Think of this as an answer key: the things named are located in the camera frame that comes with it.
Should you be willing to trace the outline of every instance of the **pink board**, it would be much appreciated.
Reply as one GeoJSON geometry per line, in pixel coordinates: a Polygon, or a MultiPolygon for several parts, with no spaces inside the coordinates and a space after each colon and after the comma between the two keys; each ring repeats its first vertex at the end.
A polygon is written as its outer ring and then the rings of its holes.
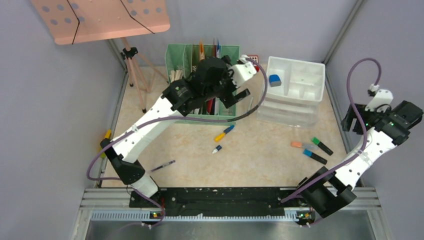
{"type": "Polygon", "coordinates": [[[165,0],[31,2],[59,45],[160,33],[171,26],[165,0]]]}

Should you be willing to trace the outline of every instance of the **wooden tabletop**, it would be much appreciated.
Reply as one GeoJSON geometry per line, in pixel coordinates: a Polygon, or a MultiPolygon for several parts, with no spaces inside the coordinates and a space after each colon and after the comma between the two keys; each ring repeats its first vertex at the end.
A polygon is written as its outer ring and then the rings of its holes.
{"type": "MultiPolygon", "coordinates": [[[[159,67],[166,75],[165,67],[159,67]]],[[[153,71],[142,67],[146,79],[153,71]]],[[[263,76],[256,74],[246,83],[255,105],[261,96],[263,76]]],[[[145,93],[149,109],[168,86],[163,78],[155,77],[153,92],[145,93]]],[[[237,115],[248,109],[250,97],[237,103],[237,115]]],[[[137,92],[127,84],[115,136],[125,132],[143,116],[137,92]]],[[[291,187],[315,173],[323,165],[305,156],[303,149],[291,147],[291,141],[311,142],[317,137],[331,150],[332,156],[321,149],[314,151],[328,160],[329,169],[346,156],[342,137],[327,91],[319,105],[318,122],[310,128],[295,128],[257,120],[256,112],[239,120],[235,128],[219,144],[222,150],[212,154],[218,145],[214,138],[226,126],[175,123],[162,132],[141,153],[138,160],[151,170],[171,160],[174,164],[151,173],[160,187],[291,187]]],[[[108,163],[104,177],[117,177],[108,163]]],[[[103,187],[125,187],[117,180],[104,181],[103,187]]]]}

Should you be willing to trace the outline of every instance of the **green marker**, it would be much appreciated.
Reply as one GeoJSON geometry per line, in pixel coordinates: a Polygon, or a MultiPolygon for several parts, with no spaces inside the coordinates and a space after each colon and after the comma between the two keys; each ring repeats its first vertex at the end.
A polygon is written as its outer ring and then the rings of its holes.
{"type": "Polygon", "coordinates": [[[331,149],[326,146],[324,143],[322,143],[318,138],[313,137],[312,138],[312,142],[317,145],[320,149],[322,149],[324,152],[326,152],[328,155],[332,155],[333,151],[331,151],[331,149]]]}

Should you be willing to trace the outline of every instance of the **white wall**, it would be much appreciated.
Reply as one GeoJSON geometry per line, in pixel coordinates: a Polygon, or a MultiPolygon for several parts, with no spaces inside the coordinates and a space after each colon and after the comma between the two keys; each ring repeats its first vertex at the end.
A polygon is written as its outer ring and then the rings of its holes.
{"type": "MultiPolygon", "coordinates": [[[[364,5],[327,66],[344,113],[349,106],[346,77],[351,66],[365,57],[380,61],[380,85],[393,92],[393,106],[406,100],[424,109],[423,13],[422,0],[369,0],[364,5]]],[[[351,80],[353,98],[364,104],[377,67],[364,62],[356,69],[351,80]]],[[[424,123],[420,123],[408,141],[383,155],[362,178],[376,187],[394,239],[423,239],[423,143],[424,123]]]]}
{"type": "MultiPolygon", "coordinates": [[[[129,37],[154,64],[168,44],[239,45],[243,54],[324,60],[355,0],[168,0],[168,31],[129,37]]],[[[116,41],[121,49],[121,41],[116,41]]]]}
{"type": "Polygon", "coordinates": [[[69,239],[122,69],[104,41],[56,45],[28,0],[0,21],[0,239],[69,239]]]}

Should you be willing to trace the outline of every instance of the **green marker cap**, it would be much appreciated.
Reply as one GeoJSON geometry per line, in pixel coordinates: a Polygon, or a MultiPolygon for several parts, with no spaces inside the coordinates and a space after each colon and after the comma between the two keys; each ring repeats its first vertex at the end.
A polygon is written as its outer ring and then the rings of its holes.
{"type": "Polygon", "coordinates": [[[315,145],[318,145],[318,144],[320,144],[320,143],[321,143],[321,141],[320,141],[318,138],[316,138],[316,137],[313,137],[313,138],[312,138],[312,142],[313,142],[315,145]]]}

